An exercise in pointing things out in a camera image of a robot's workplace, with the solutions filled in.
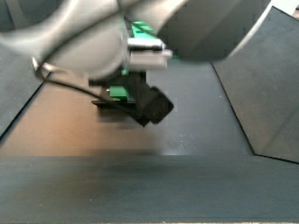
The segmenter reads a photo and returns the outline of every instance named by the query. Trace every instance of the gray robot arm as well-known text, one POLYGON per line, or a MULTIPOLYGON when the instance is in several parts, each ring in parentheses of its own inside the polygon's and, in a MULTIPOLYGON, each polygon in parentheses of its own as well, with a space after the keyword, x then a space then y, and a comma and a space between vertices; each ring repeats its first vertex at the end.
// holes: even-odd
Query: gray robot arm
MULTIPOLYGON (((164 44, 181 60, 224 59, 255 34, 271 6, 271 0, 64 0, 38 24, 0 33, 0 43, 34 57, 37 64, 45 61, 52 65, 49 69, 58 67, 76 74, 86 74, 104 83, 102 80, 110 80, 108 76, 120 67, 134 72, 161 67, 171 57, 164 44), (124 16, 145 21, 163 42, 142 40, 138 44, 129 39, 124 16), (142 51, 128 53, 129 47, 138 46, 144 47, 142 51)), ((142 96, 138 118, 145 116, 145 120, 159 123, 173 105, 160 91, 144 83, 136 91, 130 83, 140 83, 140 80, 136 73, 132 77, 136 77, 132 82, 121 77, 118 80, 133 95, 142 96), (163 111, 161 119, 155 120, 153 116, 164 105, 171 107, 163 111)))

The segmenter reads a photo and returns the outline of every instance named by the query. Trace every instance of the green component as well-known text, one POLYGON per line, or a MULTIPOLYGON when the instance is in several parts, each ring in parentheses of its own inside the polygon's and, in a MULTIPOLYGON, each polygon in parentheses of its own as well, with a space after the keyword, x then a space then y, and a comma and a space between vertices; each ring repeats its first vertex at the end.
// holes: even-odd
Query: green component
POLYGON ((122 70, 122 71, 121 71, 121 74, 122 74, 122 75, 128 75, 128 71, 126 71, 126 70, 122 70))
POLYGON ((136 39, 157 39, 153 35, 149 35, 141 31, 134 25, 140 26, 148 32, 153 32, 153 29, 142 21, 133 22, 132 31, 136 39))
MULTIPOLYGON (((128 75, 128 71, 122 70, 121 74, 128 75)), ((114 100, 120 100, 120 101, 126 100, 128 92, 126 92, 125 88, 120 87, 120 86, 110 86, 109 87, 109 97, 113 98, 114 100)))

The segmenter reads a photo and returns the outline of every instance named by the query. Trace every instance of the black wire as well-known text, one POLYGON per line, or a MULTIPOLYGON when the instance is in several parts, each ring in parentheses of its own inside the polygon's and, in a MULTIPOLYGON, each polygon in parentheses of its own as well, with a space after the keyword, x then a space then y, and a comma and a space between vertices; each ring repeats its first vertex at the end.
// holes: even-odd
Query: black wire
POLYGON ((102 22, 105 22, 108 19, 110 19, 116 14, 118 14, 118 12, 125 11, 126 8, 134 7, 137 4, 141 4, 146 1, 151 0, 140 0, 136 3, 129 4, 126 7, 122 7, 118 2, 117 2, 117 6, 118 9, 112 12, 110 14, 108 14, 106 16, 101 17, 100 19, 96 20, 96 22, 93 22, 92 24, 89 24, 85 28, 82 28, 80 31, 77 31, 76 33, 72 33, 68 37, 64 38, 64 40, 52 48, 50 52, 45 55, 45 57, 42 58, 41 62, 38 63, 38 66, 36 68, 34 71, 34 76, 37 79, 42 80, 45 83, 50 83, 54 85, 58 85, 61 87, 65 88, 70 88, 78 92, 81 92, 82 94, 90 95, 92 97, 100 99, 104 103, 109 104, 110 106, 113 106, 116 109, 121 110, 122 112, 128 113, 129 115, 134 116, 134 117, 141 117, 141 115, 138 115, 133 110, 126 109, 121 106, 118 106, 113 101, 110 101, 109 99, 106 99, 105 97, 102 97, 101 95, 94 94, 92 91, 89 91, 88 89, 78 87, 76 85, 69 84, 68 82, 60 81, 60 80, 54 80, 54 79, 49 79, 45 78, 42 76, 42 66, 46 63, 46 61, 50 61, 50 59, 53 58, 53 56, 57 54, 57 52, 60 51, 60 49, 76 38, 78 38, 81 36, 81 34, 86 33, 89 30, 92 30, 97 25, 101 25, 102 22))

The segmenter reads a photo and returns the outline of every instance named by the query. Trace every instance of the dark gray floor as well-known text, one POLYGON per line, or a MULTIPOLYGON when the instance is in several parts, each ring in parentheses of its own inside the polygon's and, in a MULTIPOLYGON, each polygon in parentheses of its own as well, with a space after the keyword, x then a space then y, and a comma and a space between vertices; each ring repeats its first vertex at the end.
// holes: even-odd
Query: dark gray floor
POLYGON ((299 22, 272 9, 236 55, 215 63, 257 155, 299 162, 299 22))
POLYGON ((0 222, 297 222, 299 168, 261 157, 0 158, 0 222))
POLYGON ((176 107, 145 129, 42 88, 0 148, 0 222, 299 221, 299 166, 252 156, 211 65, 148 80, 176 107))
POLYGON ((38 86, 32 59, 0 45, 0 137, 38 86))

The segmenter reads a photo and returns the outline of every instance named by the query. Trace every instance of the black mount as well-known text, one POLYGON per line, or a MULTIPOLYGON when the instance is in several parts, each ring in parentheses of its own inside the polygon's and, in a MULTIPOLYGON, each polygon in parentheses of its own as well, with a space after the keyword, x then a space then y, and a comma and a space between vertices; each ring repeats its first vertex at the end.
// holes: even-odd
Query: black mount
MULTIPOLYGON (((113 101, 118 106, 129 109, 126 113, 142 126, 149 122, 157 124, 173 110, 173 104, 157 87, 149 87, 145 82, 145 72, 128 72, 121 75, 118 68, 106 78, 90 79, 88 84, 92 87, 121 86, 133 98, 126 101, 113 101)), ((112 109, 112 105, 102 101, 93 101, 100 108, 112 109)))

